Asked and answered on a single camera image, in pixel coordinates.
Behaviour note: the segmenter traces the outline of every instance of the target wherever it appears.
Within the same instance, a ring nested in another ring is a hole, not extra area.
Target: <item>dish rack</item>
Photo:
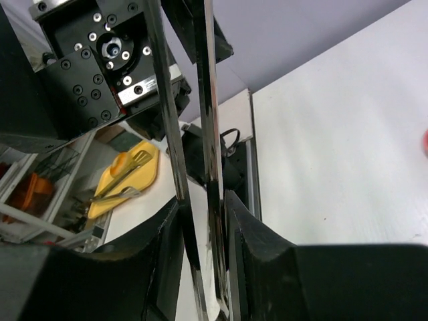
[[[91,132],[72,145],[49,155],[23,154],[11,148],[0,148],[0,154],[3,152],[0,161],[11,164],[0,180],[0,216],[8,215],[18,220],[10,224],[0,221],[0,237],[4,241],[25,243],[43,232],[49,232],[64,239],[75,236],[74,233],[54,225],[53,222],[69,193],[95,134],[96,132]],[[7,204],[16,186],[29,172],[35,172],[54,184],[55,193],[40,217]]]

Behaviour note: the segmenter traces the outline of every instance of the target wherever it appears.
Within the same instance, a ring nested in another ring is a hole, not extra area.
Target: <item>cable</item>
[[[226,145],[225,137],[231,134],[232,132],[236,132],[236,138],[233,141],[233,143],[226,148],[226,151],[222,152],[223,156],[226,156],[226,157],[229,157],[235,153],[236,146],[238,145],[239,139],[241,138],[241,132],[237,128],[232,128],[232,129],[226,130],[223,134],[220,135],[221,144]]]

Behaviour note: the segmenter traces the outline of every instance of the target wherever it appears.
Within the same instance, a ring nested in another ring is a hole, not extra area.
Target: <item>wall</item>
[[[409,0],[213,0],[215,16],[235,55],[217,66],[219,102],[245,88],[255,92],[296,69]],[[41,33],[27,8],[32,0],[1,0],[18,26],[40,43]],[[196,68],[172,27],[166,35],[193,88],[182,119],[199,115]]]

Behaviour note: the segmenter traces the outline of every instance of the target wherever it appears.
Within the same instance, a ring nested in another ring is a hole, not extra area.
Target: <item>white table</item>
[[[297,244],[428,243],[428,1],[253,95],[263,222]]]
[[[194,121],[201,125],[201,120]],[[219,107],[220,132],[230,128],[241,131],[241,140],[253,136],[249,92],[241,92]],[[233,142],[233,135],[226,137],[226,143]],[[207,253],[207,194],[204,189],[189,181],[192,201],[193,217],[197,234],[199,255],[201,257],[204,289],[209,309],[209,319],[215,320],[219,306],[215,299],[212,257]],[[112,241],[127,231],[146,221],[156,214],[172,197],[175,196],[173,172],[169,159],[160,155],[158,177],[141,197],[130,200],[117,207],[112,215],[105,242]],[[197,320],[197,311],[193,285],[191,281],[190,265],[185,254],[181,274],[179,301],[177,305],[176,321]]]

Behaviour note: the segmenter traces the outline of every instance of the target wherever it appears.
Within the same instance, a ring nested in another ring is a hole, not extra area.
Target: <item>yellow tray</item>
[[[158,162],[159,162],[159,149],[157,149],[155,146],[153,146],[149,142],[142,141],[141,143],[133,147],[128,153],[130,153],[131,157],[133,157],[140,150],[145,150],[146,152],[148,152],[150,155],[152,155],[152,159],[148,163],[146,163],[144,166],[140,167],[139,169],[136,169],[133,173],[131,173],[128,177],[126,177],[121,183],[118,184],[118,186],[116,186],[106,196],[117,194],[121,192],[121,190],[123,190],[125,187],[128,187],[128,186],[134,187],[139,191],[143,191],[147,187],[153,184],[157,176],[157,169],[158,169]],[[110,167],[108,167],[102,173],[95,195],[97,195],[112,180],[113,178],[110,175]],[[125,198],[117,198],[117,199],[111,199],[111,200],[107,200],[99,203],[92,203],[89,209],[88,218],[95,219],[127,200],[128,199],[125,199]]]

